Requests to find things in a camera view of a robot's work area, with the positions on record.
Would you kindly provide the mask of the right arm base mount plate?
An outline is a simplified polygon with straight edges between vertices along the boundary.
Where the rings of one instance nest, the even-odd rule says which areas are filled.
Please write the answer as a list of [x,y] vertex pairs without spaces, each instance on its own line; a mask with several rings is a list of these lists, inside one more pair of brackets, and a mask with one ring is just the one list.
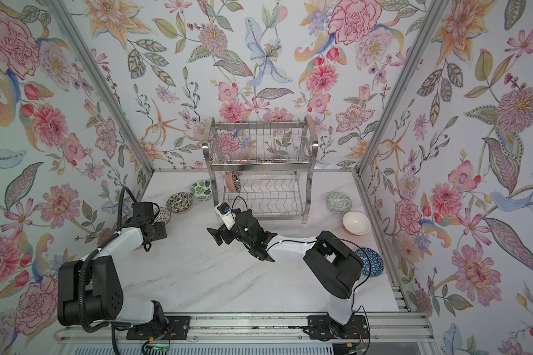
[[346,325],[342,325],[326,315],[311,315],[307,318],[307,325],[303,332],[311,340],[368,340],[370,327],[367,319],[362,315],[352,315]]

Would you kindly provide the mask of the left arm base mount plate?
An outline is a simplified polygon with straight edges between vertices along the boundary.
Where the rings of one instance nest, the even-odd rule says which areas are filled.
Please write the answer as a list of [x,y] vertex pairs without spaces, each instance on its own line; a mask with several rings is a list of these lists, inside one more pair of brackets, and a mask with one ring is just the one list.
[[144,325],[135,325],[127,332],[127,340],[186,340],[190,329],[190,316],[166,316]]

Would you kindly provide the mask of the plain white bowl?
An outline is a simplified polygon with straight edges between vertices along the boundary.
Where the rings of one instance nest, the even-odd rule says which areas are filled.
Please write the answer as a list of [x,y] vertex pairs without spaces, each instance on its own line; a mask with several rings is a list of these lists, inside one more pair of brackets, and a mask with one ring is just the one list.
[[371,223],[365,214],[350,211],[342,217],[343,227],[352,235],[366,235],[371,231]]

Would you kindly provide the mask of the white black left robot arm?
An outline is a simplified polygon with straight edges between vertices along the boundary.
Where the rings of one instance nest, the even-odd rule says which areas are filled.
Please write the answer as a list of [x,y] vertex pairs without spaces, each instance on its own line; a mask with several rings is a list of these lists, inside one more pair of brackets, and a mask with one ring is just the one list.
[[168,321],[160,302],[127,300],[117,267],[139,248],[167,237],[165,223],[157,221],[158,204],[139,202],[126,223],[90,254],[64,263],[58,273],[57,318],[63,326],[79,325],[92,333],[107,326],[164,329]]

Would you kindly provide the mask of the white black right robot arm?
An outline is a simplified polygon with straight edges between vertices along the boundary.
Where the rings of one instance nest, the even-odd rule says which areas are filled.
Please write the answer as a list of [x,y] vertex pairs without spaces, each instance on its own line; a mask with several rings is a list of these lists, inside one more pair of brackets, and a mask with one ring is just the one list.
[[238,241],[261,262],[305,262],[330,294],[328,317],[337,325],[349,323],[364,262],[346,245],[346,240],[329,231],[312,238],[284,237],[263,229],[252,210],[231,209],[226,203],[217,205],[215,213],[221,226],[207,231],[219,246]]

